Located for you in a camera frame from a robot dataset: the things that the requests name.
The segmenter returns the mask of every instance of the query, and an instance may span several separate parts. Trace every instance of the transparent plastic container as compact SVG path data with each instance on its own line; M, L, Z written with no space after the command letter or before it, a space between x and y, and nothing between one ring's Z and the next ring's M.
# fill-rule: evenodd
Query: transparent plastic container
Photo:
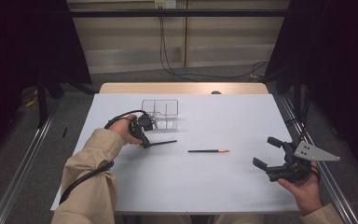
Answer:
M157 130L177 130L177 100L143 100L142 110L155 117Z

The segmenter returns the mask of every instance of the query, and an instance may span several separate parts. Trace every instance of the beige jacket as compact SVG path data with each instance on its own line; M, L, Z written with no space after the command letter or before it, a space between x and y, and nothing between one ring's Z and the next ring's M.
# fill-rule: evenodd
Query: beige jacket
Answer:
M95 130L84 148L66 162L62 193L82 175L116 158L123 144L123 139L117 133ZM115 175L110 171L99 173L72 190L68 199L55 211L52 223L115 223L116 201ZM331 204L301 219L305 224L342 223Z

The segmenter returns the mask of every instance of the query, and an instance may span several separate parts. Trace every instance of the white paper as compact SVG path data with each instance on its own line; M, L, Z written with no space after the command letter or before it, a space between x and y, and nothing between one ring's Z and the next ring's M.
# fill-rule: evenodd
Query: white paper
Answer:
M238 213L296 211L293 195L269 182L252 164L283 165L284 152L269 136L291 142L272 95L97 94L75 148L92 132L143 100L179 102L175 132L146 132L151 143L177 143L148 149L124 146L112 171L117 176L117 211L124 213ZM188 153L196 149L228 153Z

